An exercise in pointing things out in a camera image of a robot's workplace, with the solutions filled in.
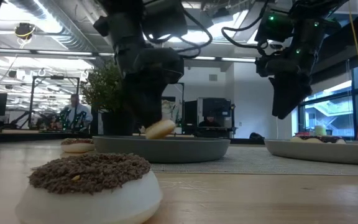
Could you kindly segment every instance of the ceiling light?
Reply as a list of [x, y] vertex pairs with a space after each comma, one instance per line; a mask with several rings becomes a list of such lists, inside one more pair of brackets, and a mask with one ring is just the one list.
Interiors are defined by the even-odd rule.
[[31, 54], [31, 51], [30, 50], [22, 50], [22, 49], [0, 49], [0, 53]]
[[200, 2], [185, 1], [181, 3], [185, 9], [201, 9]]
[[52, 91], [60, 91], [60, 88], [54, 85], [48, 85], [47, 89]]
[[215, 57], [198, 56], [198, 57], [194, 58], [194, 60], [215, 60]]
[[38, 50], [39, 54], [47, 55], [71, 55], [71, 56], [92, 56], [91, 52], [70, 52], [70, 51], [54, 51], [54, 50]]
[[50, 85], [50, 83], [45, 80], [36, 80], [35, 82], [38, 84], [43, 84], [43, 85]]
[[222, 58], [223, 62], [255, 62], [254, 58]]
[[112, 57], [112, 56], [114, 56], [114, 53], [99, 53], [99, 56], [102, 56], [102, 57]]

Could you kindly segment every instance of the white wall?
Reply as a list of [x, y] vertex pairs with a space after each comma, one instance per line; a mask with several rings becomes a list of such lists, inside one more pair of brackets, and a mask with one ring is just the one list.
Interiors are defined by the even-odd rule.
[[312, 85], [311, 88], [313, 90], [313, 94], [315, 94], [315, 93], [319, 93], [323, 90], [326, 90], [328, 88], [334, 87], [336, 85], [342, 84], [349, 80], [352, 80], [350, 72], [343, 73], [342, 75], [338, 75], [336, 77], [316, 83], [316, 84]]
[[226, 71], [226, 87], [224, 96], [226, 99], [234, 101], [234, 63]]
[[[233, 102], [236, 104], [235, 122], [238, 130], [235, 138], [249, 138], [253, 132], [267, 139], [289, 139], [293, 136], [293, 121], [297, 116], [288, 115], [283, 121], [272, 116], [273, 86], [267, 78], [261, 78], [253, 63], [234, 63]], [[226, 96], [230, 96], [231, 80]]]
[[[209, 80], [210, 74], [218, 75], [216, 82]], [[185, 84], [185, 101], [197, 100], [199, 97], [225, 97], [226, 73], [220, 68], [185, 68], [184, 76], [179, 80]]]

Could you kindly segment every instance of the woven placemat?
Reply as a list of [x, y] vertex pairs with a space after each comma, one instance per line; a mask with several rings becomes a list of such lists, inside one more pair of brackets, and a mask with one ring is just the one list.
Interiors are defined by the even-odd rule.
[[152, 170], [187, 174], [358, 175], [358, 165], [287, 159], [273, 156], [263, 147], [229, 147], [218, 161], [152, 164]]

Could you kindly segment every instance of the green plant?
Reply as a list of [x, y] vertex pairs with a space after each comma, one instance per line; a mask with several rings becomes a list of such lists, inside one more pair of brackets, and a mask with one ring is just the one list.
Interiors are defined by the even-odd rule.
[[94, 68], [87, 83], [81, 83], [87, 104], [96, 110], [116, 111], [122, 108], [122, 78], [119, 69], [108, 62], [103, 68]]

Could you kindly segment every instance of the potted plant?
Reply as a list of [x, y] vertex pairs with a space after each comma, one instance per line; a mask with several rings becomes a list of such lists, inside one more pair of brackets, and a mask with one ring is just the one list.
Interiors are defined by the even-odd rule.
[[104, 135], [132, 135], [134, 118], [123, 107], [122, 77], [112, 62], [103, 68], [94, 68], [87, 82], [81, 83], [81, 89], [86, 103], [102, 112]]

